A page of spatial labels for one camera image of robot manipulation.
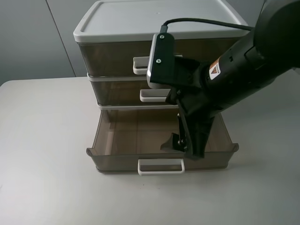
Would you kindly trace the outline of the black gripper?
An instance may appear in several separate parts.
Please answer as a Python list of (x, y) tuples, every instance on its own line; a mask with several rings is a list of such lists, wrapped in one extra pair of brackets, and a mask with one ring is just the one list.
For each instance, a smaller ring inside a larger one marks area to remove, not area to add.
[(171, 87), (167, 102), (177, 104), (179, 133), (161, 145), (162, 151), (185, 152), (192, 160), (204, 158), (215, 114), (225, 109), (208, 89), (209, 61), (183, 57), (165, 60), (165, 84)]

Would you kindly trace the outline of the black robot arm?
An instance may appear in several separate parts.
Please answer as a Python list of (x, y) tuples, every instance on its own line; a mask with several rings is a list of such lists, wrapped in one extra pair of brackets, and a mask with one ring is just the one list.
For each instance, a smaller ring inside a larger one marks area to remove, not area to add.
[(153, 43), (150, 81), (170, 86), (166, 103), (179, 108), (179, 133), (162, 149), (203, 158), (217, 113), (300, 66), (299, 1), (271, 0), (254, 27), (240, 28), (247, 34), (210, 64), (175, 56), (168, 22), (161, 26)]

